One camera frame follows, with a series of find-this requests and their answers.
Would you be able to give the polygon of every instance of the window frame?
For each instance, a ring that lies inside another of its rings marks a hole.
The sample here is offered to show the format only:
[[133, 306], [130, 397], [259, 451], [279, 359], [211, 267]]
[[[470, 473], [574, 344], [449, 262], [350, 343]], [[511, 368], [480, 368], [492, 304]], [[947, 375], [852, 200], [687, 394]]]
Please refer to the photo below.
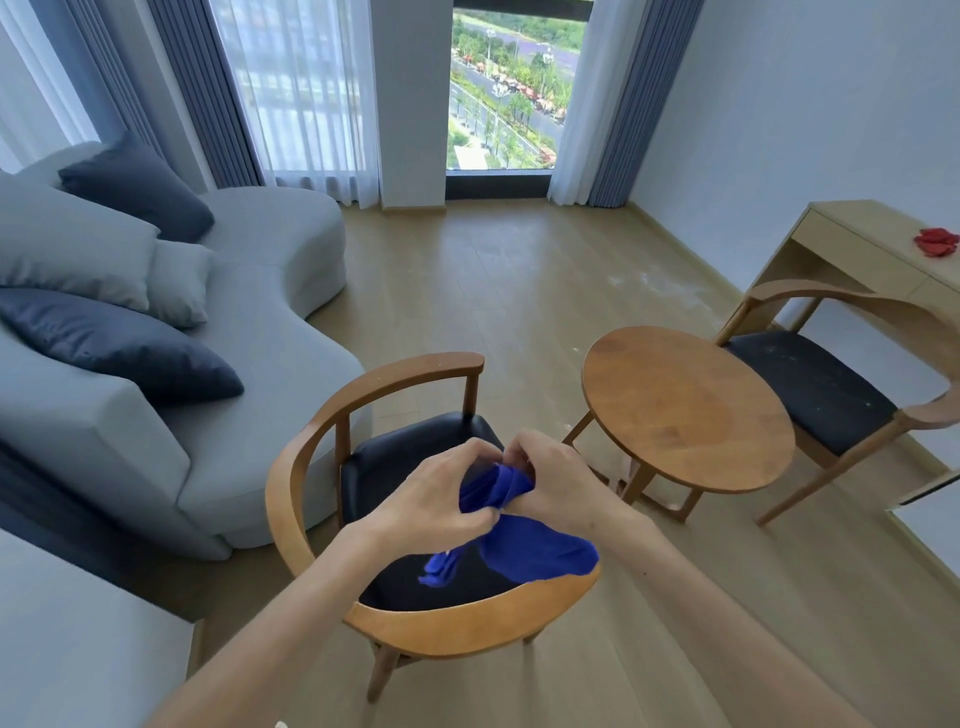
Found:
[[[589, 22], [591, 0], [453, 0], [454, 9], [508, 12], [558, 20]], [[545, 198], [551, 170], [446, 170], [448, 200], [512, 200]]]

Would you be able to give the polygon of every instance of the white cabinet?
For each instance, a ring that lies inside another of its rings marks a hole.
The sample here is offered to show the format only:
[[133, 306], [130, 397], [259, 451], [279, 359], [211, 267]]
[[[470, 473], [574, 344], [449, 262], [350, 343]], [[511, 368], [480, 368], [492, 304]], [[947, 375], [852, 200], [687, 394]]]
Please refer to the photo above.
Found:
[[141, 725], [193, 625], [0, 530], [0, 725]]

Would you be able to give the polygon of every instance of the street lamp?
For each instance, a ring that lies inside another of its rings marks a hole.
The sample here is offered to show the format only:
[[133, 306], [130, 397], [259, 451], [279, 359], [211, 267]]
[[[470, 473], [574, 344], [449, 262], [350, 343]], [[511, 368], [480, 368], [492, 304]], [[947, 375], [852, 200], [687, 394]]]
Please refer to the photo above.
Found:
[[493, 47], [493, 39], [496, 38], [496, 31], [493, 28], [487, 29], [487, 75], [490, 76], [490, 55]]
[[546, 91], [546, 72], [553, 65], [553, 54], [550, 53], [550, 46], [546, 47], [546, 53], [543, 54], [543, 81], [540, 83], [540, 96]]
[[[493, 96], [496, 97], [496, 109], [493, 112], [493, 142], [494, 147], [499, 147], [497, 143], [496, 134], [500, 129], [500, 102], [503, 101], [503, 97], [510, 92], [510, 89], [507, 88], [504, 84], [493, 84]], [[494, 149], [493, 153], [496, 155], [498, 150]]]

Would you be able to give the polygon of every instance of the red object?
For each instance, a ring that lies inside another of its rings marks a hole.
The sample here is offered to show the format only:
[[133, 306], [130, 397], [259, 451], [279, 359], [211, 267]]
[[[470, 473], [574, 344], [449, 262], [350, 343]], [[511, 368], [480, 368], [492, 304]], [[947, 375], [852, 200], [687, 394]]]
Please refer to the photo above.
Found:
[[913, 241], [927, 257], [947, 257], [956, 252], [960, 235], [944, 228], [923, 228]]

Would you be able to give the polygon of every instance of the sofa armrest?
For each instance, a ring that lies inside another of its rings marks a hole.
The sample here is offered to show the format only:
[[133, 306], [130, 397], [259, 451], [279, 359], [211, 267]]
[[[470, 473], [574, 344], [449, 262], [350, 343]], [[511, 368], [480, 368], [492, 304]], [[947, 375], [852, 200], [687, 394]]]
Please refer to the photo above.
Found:
[[177, 509], [190, 458], [139, 388], [34, 352], [3, 324], [0, 439], [154, 543], [198, 558], [229, 554]]

